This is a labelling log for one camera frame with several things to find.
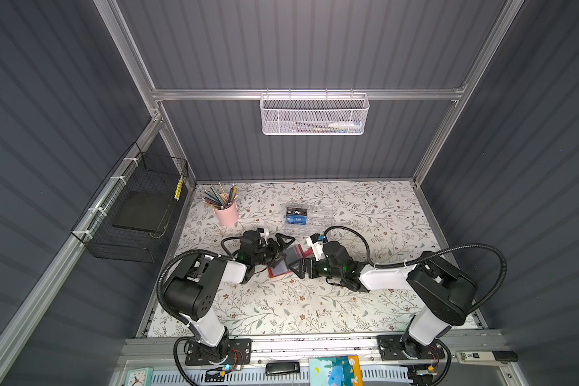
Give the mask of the red leather card holder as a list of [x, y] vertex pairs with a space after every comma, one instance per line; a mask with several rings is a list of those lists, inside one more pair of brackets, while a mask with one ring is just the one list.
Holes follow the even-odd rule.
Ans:
[[311, 257], [313, 255], [312, 249], [303, 249], [300, 244], [293, 245], [286, 249], [286, 257], [273, 268], [268, 268], [270, 278], [276, 278], [291, 272], [291, 265], [294, 265], [300, 260]]

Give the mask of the blue vip card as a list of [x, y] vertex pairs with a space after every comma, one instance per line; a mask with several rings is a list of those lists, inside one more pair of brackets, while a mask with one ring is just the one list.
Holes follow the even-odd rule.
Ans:
[[307, 217], [306, 216], [286, 216], [286, 223], [288, 225], [307, 225]]

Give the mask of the clear acrylic organizer tray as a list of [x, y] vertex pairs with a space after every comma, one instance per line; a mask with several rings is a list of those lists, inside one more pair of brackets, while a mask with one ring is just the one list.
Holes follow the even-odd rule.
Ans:
[[304, 204], [304, 203], [289, 203], [286, 204], [286, 209], [288, 207], [301, 207], [306, 208], [307, 213], [307, 225], [288, 225], [286, 223], [286, 210], [284, 215], [284, 220], [282, 222], [282, 230], [287, 234], [299, 235], [299, 236], [309, 236], [313, 233], [322, 233], [326, 228], [333, 225], [333, 207], [331, 205], [314, 205], [314, 204]]

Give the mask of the black vip card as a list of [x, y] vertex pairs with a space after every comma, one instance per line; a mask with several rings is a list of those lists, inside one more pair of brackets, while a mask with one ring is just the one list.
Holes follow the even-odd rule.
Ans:
[[288, 216], [307, 216], [307, 209], [301, 207], [288, 207], [286, 209], [286, 215]]

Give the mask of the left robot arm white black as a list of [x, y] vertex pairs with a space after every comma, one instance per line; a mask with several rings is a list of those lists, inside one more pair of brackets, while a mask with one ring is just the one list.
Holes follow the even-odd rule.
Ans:
[[264, 228], [221, 240], [222, 253], [191, 249], [172, 258], [155, 285], [159, 305], [194, 335], [196, 347], [214, 359], [228, 355], [228, 329], [218, 320], [212, 304], [220, 284], [245, 284], [259, 265], [273, 268], [286, 258], [295, 238], [273, 237]]

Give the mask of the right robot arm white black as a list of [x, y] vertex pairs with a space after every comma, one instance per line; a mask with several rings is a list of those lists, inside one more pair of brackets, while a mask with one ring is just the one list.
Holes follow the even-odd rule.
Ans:
[[423, 309], [392, 344], [409, 359], [423, 357], [436, 346], [437, 339], [452, 326], [462, 326], [471, 313], [476, 282], [439, 255], [429, 258], [430, 253], [424, 252], [423, 262], [377, 268], [354, 260], [338, 241], [318, 241], [312, 250], [312, 257], [288, 265], [299, 278], [325, 278], [354, 292], [412, 290], [421, 299]]

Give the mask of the pink pencil cup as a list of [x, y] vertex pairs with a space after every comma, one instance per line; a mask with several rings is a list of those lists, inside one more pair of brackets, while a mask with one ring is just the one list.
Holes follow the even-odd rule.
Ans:
[[223, 209], [215, 207], [213, 212], [215, 213], [220, 225], [225, 227], [231, 227], [239, 220], [239, 212], [236, 202], [232, 202], [231, 205], [224, 207]]

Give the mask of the floral table mat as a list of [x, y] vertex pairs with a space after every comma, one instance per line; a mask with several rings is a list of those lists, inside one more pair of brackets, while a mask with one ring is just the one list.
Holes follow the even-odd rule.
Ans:
[[[239, 220], [222, 226], [205, 202], [208, 186], [196, 188], [178, 250], [220, 252], [220, 242], [238, 247], [244, 231], [285, 231], [286, 206], [307, 204], [329, 209], [324, 228], [352, 257], [370, 254], [376, 262], [411, 260], [439, 249], [418, 197], [408, 181], [327, 183], [242, 183], [237, 186]], [[423, 302], [410, 290], [355, 293], [322, 278], [275, 278], [257, 269], [246, 284], [220, 285], [213, 310], [233, 335], [315, 334], [403, 331]]]

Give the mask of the black stapler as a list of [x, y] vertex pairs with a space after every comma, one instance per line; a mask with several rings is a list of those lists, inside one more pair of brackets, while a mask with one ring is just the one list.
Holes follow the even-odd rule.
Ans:
[[282, 376], [300, 373], [300, 368], [300, 363], [297, 361], [270, 362], [265, 366], [265, 374], [267, 376]]

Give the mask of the colourful picture book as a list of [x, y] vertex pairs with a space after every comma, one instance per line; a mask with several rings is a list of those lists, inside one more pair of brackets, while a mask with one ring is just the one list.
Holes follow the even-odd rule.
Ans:
[[309, 359], [310, 386], [361, 386], [363, 376], [357, 355]]

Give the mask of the yellow tag on basket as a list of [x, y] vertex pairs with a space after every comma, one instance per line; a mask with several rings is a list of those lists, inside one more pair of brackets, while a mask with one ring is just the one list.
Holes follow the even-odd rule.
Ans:
[[180, 200], [181, 192], [183, 189], [183, 184], [184, 184], [183, 176], [181, 176], [178, 180], [178, 183], [177, 183], [176, 188], [175, 188], [174, 196], [173, 196], [174, 200], [176, 200], [176, 201]]

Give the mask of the black notebook in basket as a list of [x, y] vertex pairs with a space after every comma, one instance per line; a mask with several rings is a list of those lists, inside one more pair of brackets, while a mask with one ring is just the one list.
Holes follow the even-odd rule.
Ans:
[[141, 191], [132, 191], [118, 209], [112, 226], [149, 232], [161, 228], [170, 211], [170, 197]]

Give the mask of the white marker in basket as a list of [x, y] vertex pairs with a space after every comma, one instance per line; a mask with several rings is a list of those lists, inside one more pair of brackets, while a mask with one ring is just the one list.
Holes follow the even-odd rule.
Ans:
[[342, 121], [331, 122], [328, 127], [332, 130], [344, 131], [347, 133], [360, 133], [363, 131], [363, 122], [361, 121]]

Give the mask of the small mint clock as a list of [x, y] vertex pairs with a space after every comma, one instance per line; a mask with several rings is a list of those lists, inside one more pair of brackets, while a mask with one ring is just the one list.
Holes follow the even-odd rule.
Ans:
[[124, 386], [151, 386], [154, 375], [153, 368], [136, 368], [125, 375]]

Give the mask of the grey white handheld device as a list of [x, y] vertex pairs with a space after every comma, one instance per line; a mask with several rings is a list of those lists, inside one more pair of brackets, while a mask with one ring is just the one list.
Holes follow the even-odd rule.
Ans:
[[455, 357], [461, 364], [496, 367], [519, 361], [519, 356], [512, 351], [464, 351], [456, 352]]

